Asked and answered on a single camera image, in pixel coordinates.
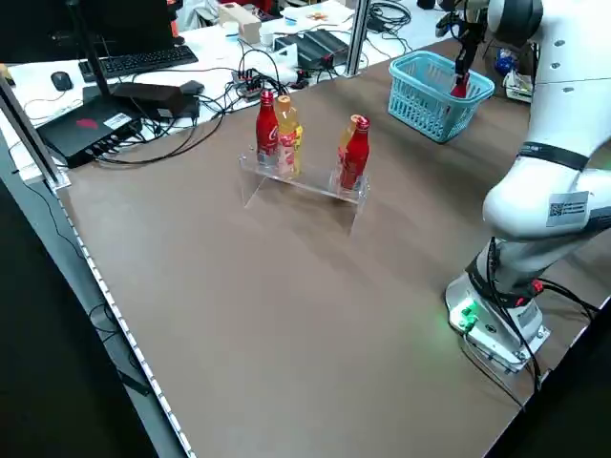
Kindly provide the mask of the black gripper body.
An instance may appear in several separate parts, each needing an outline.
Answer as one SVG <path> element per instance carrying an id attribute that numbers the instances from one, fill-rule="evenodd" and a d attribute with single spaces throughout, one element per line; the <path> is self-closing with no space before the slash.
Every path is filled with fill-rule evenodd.
<path id="1" fill-rule="evenodd" d="M 469 22 L 464 19 L 458 21 L 459 34 L 457 40 L 465 48 L 475 47 L 484 40 L 485 37 L 485 19 L 479 18 L 475 22 Z"/>

